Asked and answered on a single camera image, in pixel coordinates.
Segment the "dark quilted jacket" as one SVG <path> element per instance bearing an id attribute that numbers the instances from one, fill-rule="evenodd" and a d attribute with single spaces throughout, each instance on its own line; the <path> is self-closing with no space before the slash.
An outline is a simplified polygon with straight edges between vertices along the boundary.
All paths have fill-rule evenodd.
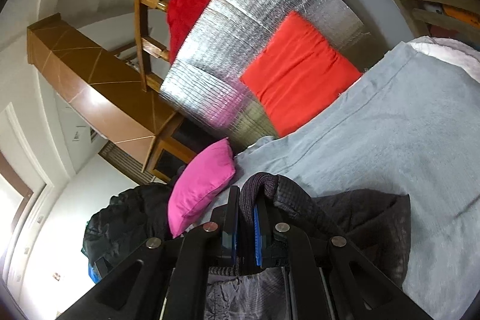
<path id="1" fill-rule="evenodd" d="M 411 202 L 408 195 L 356 189 L 313 198 L 283 175 L 259 172 L 242 185 L 239 207 L 252 235 L 259 196 L 268 198 L 282 218 L 309 237 L 328 240 L 344 235 L 397 286 L 408 271 L 411 249 Z M 250 252 L 236 266 L 210 269 L 205 319 L 285 319 L 283 272 L 256 269 Z"/>

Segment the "black puffer coat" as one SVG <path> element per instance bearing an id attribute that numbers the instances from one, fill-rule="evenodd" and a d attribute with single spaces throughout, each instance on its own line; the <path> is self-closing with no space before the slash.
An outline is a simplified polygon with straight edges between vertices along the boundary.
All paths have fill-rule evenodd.
<path id="1" fill-rule="evenodd" d="M 169 185 L 150 183 L 112 196 L 85 228 L 81 251 L 89 267 L 103 259 L 110 271 L 146 240 L 170 241 L 168 201 L 172 191 Z"/>

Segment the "blue jacket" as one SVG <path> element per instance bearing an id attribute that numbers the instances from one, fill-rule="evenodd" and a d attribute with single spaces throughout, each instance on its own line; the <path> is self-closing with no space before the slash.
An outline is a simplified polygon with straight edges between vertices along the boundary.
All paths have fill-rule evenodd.
<path id="1" fill-rule="evenodd" d="M 101 275 L 99 274 L 98 270 L 97 270 L 97 267 L 96 266 L 92 266 L 92 265 L 88 265 L 88 274 L 89 274 L 89 277 L 91 278 L 91 280 L 94 282 L 94 283 L 98 283 L 101 281 L 102 277 Z"/>

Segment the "pink pillow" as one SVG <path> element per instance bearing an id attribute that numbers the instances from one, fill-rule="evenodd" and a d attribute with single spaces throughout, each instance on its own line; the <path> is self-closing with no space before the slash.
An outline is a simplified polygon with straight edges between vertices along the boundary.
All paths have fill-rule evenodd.
<path id="1" fill-rule="evenodd" d="M 199 219 L 235 173 L 227 138 L 208 146 L 187 165 L 168 201 L 168 225 L 174 238 Z"/>

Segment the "grey blanket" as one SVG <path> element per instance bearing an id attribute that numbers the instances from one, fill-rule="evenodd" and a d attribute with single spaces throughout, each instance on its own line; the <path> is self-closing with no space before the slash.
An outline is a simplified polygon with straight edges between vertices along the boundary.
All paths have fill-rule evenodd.
<path id="1" fill-rule="evenodd" d="M 401 43 L 330 107 L 235 157 L 235 185 L 264 171 L 322 196 L 408 194 L 406 293 L 434 319 L 459 319 L 479 292 L 479 83 Z"/>

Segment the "red cushion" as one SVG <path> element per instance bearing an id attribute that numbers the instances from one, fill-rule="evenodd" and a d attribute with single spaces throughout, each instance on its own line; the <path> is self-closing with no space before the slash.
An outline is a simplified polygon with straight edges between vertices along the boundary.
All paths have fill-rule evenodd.
<path id="1" fill-rule="evenodd" d="M 299 13 L 287 15 L 240 77 L 278 136 L 331 105 L 362 73 Z"/>

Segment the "brown wooden cabinet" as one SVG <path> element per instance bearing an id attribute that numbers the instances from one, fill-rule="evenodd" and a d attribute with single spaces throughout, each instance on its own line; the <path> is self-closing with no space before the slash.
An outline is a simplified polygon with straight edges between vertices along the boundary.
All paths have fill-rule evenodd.
<path id="1" fill-rule="evenodd" d="M 28 60 L 95 131 L 145 171 L 168 181 L 162 157 L 183 164 L 196 153 L 174 138 L 184 118 L 114 54 L 62 20 L 59 14 L 27 28 Z"/>

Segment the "silver insulation mat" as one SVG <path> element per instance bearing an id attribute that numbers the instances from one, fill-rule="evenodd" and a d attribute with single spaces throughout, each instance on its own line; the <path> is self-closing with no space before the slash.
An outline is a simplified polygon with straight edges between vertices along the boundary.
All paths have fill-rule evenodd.
<path id="1" fill-rule="evenodd" d="M 297 11 L 360 71 L 379 56 L 374 38 L 343 0 L 211 0 L 160 86 L 160 96 L 240 152 L 275 135 L 264 110 L 240 76 L 281 21 Z"/>

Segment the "wooden stair railing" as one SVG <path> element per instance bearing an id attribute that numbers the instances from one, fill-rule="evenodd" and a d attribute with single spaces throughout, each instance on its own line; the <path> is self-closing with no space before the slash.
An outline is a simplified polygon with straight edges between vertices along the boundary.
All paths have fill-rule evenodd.
<path id="1" fill-rule="evenodd" d="M 166 46 L 155 40 L 148 30 L 148 11 L 160 10 L 167 12 L 167 0 L 134 0 L 135 42 L 137 59 L 141 75 L 142 87 L 145 91 L 152 89 L 160 91 L 163 80 L 151 71 L 151 57 L 164 62 L 169 60 L 169 51 Z"/>

